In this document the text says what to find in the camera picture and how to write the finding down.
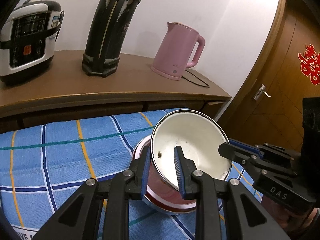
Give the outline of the person's right hand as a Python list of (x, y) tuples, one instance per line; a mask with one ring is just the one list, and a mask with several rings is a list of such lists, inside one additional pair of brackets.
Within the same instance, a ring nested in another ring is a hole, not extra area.
[(297, 215), (266, 196), (263, 196), (261, 204), (286, 232), (307, 228), (318, 215), (318, 208), (304, 215)]

